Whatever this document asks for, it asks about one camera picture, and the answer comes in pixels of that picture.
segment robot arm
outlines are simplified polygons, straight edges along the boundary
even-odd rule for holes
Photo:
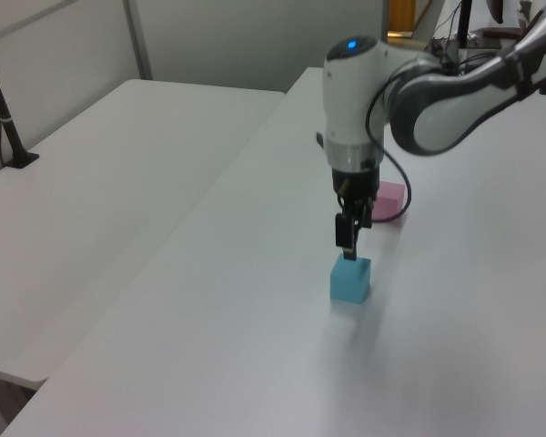
[[[445,76],[436,57],[373,38],[355,37],[334,46],[324,65],[323,147],[342,208],[336,216],[336,244],[344,257],[356,258],[358,232],[372,225],[388,121],[402,148],[437,155],[545,85],[546,6],[518,44],[465,76]]]

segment blue cube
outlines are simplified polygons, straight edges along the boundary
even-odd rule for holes
[[[370,264],[365,258],[355,261],[340,255],[329,275],[329,296],[332,299],[363,303],[370,291]]]

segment black cable clip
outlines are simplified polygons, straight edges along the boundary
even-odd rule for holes
[[[534,85],[531,82],[530,74],[528,74],[524,64],[521,62],[520,54],[512,47],[501,59],[508,68],[510,78],[516,86],[518,100],[523,100],[530,96],[534,92]]]

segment white tabletop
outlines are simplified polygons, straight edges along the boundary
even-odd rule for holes
[[[321,104],[310,69],[5,437],[546,436],[546,97],[436,158],[387,135],[415,200],[361,306]]]
[[[0,171],[0,377],[49,377],[282,96],[129,81]]]

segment black stand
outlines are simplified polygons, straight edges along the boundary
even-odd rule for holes
[[[8,161],[5,165],[12,168],[24,168],[28,164],[38,159],[36,153],[30,153],[25,150],[16,131],[15,122],[12,121],[12,116],[8,110],[8,105],[0,89],[0,122],[8,141],[10,141],[10,146],[12,147],[12,160]]]
[[[470,17],[471,17],[472,0],[462,0],[461,10],[459,15],[459,27],[457,28],[457,39],[459,48],[477,48],[480,50],[500,50],[501,43],[498,38],[487,38],[483,34],[485,29],[476,30],[473,34],[477,35],[477,39],[468,41],[467,35],[470,32]]]

